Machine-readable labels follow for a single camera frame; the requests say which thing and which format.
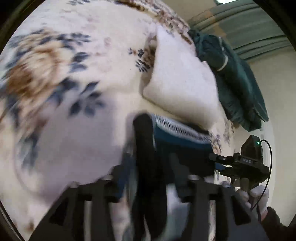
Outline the white gloved right hand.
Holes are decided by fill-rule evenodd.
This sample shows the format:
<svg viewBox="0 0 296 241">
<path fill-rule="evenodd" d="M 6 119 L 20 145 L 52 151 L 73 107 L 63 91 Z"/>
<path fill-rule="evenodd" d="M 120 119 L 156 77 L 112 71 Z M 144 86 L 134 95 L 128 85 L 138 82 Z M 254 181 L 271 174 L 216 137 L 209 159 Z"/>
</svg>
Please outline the white gloved right hand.
<svg viewBox="0 0 296 241">
<path fill-rule="evenodd" d="M 269 190 L 266 188 L 265 193 L 263 191 L 265 186 L 259 185 L 250 190 L 250 192 L 243 191 L 242 188 L 236 190 L 236 193 L 239 194 L 242 201 L 248 208 L 252 208 L 258 201 L 257 206 L 252 210 L 252 213 L 256 219 L 263 221 L 267 216 L 267 202 L 269 199 Z"/>
</svg>

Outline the dark sleeved right forearm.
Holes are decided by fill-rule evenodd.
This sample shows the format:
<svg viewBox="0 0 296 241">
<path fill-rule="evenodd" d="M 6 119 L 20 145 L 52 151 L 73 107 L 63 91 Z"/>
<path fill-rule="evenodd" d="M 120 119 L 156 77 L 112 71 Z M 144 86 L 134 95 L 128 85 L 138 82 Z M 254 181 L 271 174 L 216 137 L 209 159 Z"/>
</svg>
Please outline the dark sleeved right forearm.
<svg viewBox="0 0 296 241">
<path fill-rule="evenodd" d="M 295 225 L 283 225 L 271 207 L 267 208 L 267 215 L 261 221 L 261 225 L 270 241 L 295 240 Z"/>
</svg>

